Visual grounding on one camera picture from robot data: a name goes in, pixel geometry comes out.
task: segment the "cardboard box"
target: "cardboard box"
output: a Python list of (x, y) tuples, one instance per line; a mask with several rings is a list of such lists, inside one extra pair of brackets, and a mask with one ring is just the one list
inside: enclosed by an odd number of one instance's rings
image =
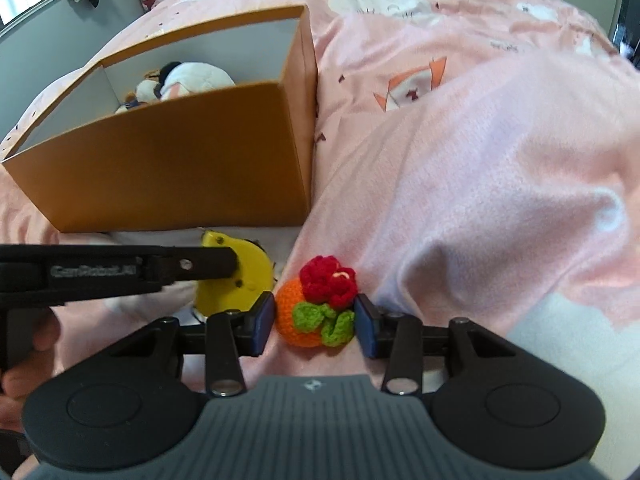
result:
[[(236, 86), (114, 115), (174, 60), (219, 66)], [(300, 225), (317, 77), (305, 6), (199, 23), (98, 62), (5, 139), (2, 163), (62, 232)]]

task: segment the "bed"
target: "bed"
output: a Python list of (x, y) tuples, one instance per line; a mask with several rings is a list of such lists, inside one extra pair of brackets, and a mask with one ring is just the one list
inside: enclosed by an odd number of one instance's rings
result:
[[(319, 67), (314, 208), (301, 229), (249, 231), (280, 281), (317, 254), (361, 290), (429, 324), (468, 316), (573, 374), (607, 410), (594, 464), (640, 462), (638, 75), (595, 20), (559, 0), (166, 0), (96, 59), (196, 21), (309, 6)], [(81, 75), (49, 86), (18, 133)], [(63, 235), (0, 173), (4, 243), (198, 244), (199, 230)], [(68, 367), (154, 317), (185, 312), (193, 285), (61, 308)], [(198, 359), (185, 381), (201, 388)], [(263, 374), (368, 373), (273, 334), (244, 362)], [(436, 384), (439, 370), (426, 372)]]

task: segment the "red crochet flower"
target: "red crochet flower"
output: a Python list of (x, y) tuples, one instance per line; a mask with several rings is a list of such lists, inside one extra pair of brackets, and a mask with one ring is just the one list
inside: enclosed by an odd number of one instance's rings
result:
[(316, 256), (300, 270), (300, 282), (307, 301), (335, 310), (351, 306), (358, 293), (355, 270), (341, 267), (334, 256)]

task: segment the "crocheted toy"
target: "crocheted toy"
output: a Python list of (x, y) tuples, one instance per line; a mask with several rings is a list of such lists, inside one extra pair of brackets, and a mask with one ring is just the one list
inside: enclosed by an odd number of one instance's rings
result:
[(356, 273), (334, 256), (316, 256), (276, 293), (276, 328), (289, 344), (337, 347), (353, 338)]

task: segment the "yellow object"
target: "yellow object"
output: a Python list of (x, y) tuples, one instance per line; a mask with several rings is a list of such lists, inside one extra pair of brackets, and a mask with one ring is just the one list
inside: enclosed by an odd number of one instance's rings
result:
[(273, 290), (273, 263), (256, 244), (207, 231), (202, 245), (231, 247), (238, 255), (238, 270), (231, 278), (198, 282), (195, 305), (203, 316), (229, 309), (245, 312), (265, 290)]

